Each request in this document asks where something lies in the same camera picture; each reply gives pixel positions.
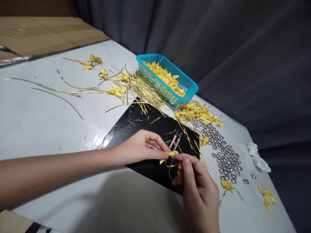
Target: basket of yellow bows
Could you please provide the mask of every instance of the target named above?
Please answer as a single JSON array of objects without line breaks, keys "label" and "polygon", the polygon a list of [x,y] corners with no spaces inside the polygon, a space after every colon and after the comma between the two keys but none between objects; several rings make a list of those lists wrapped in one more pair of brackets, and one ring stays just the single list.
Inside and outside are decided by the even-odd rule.
[{"label": "basket of yellow bows", "polygon": [[199,87],[177,66],[161,54],[136,56],[138,73],[173,106],[188,103]]}]

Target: small scissors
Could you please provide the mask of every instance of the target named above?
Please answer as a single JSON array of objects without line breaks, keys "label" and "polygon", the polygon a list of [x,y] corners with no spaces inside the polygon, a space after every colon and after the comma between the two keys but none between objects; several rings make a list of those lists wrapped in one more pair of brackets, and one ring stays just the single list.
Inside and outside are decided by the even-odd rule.
[{"label": "small scissors", "polygon": [[172,146],[173,146],[174,144],[175,144],[175,146],[174,146],[173,151],[176,150],[176,148],[177,148],[177,146],[178,146],[178,143],[179,143],[179,141],[180,141],[180,139],[181,139],[181,136],[182,136],[182,132],[179,133],[179,130],[177,130],[177,132],[175,133],[175,136],[174,136],[174,138],[173,138],[173,140],[172,140],[170,146],[168,147],[168,148],[170,149],[170,151],[172,151]]}]

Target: black mat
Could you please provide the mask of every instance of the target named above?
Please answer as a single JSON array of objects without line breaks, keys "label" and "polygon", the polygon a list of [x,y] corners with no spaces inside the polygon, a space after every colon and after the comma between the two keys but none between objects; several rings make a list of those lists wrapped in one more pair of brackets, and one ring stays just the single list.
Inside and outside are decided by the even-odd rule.
[{"label": "black mat", "polygon": [[[112,128],[112,130],[106,135],[103,139],[102,144],[98,147],[98,149],[110,148],[114,147],[126,139],[131,137],[140,129],[145,129],[148,131],[152,131],[161,136],[164,141],[172,140],[175,132],[174,130],[178,130],[180,128],[179,124],[176,120],[172,118],[164,118],[161,117],[159,120],[153,122],[158,117],[162,116],[162,114],[154,107],[149,105],[147,116],[145,114],[141,115],[142,110],[138,104],[132,104],[122,115],[122,117],[115,124],[116,126]],[[187,128],[187,133],[192,141],[196,141],[199,145],[200,142],[198,138],[195,136],[195,132]],[[199,158],[199,155],[190,147],[187,136],[183,133],[182,138],[179,142],[180,149],[177,147],[176,150],[181,153],[187,153],[190,155],[195,155]],[[171,184],[171,178],[169,177],[168,170],[164,163],[159,164],[159,160],[145,160],[137,163],[133,163],[128,165],[127,167],[133,169],[134,171],[148,177],[149,179],[167,187],[168,189],[183,195],[183,187],[175,187]],[[174,179],[177,174],[177,167],[171,168],[170,171],[171,177]]]}]

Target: turquoise plastic basket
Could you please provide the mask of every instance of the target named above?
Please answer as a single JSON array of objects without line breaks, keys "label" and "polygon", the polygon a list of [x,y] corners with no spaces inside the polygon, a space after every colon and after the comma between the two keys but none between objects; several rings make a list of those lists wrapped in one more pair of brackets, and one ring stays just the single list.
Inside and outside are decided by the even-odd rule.
[{"label": "turquoise plastic basket", "polygon": [[[171,63],[166,57],[161,54],[143,54],[136,56],[139,62],[139,74],[142,75],[155,89],[157,89],[161,95],[173,106],[182,102],[188,103],[191,98],[196,94],[199,87],[198,85],[187,75],[185,75],[177,66]],[[152,62],[159,62],[159,65],[163,69],[167,69],[173,75],[179,75],[178,86],[181,89],[185,89],[185,96],[181,98],[171,88],[169,88],[155,73],[153,73],[145,64]]]}]

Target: forearm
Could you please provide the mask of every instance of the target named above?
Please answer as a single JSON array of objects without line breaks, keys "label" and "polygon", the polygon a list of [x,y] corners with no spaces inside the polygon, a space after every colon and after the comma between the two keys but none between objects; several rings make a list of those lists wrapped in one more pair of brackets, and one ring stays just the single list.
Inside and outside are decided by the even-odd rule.
[{"label": "forearm", "polygon": [[113,149],[0,161],[0,210],[119,165]]}]

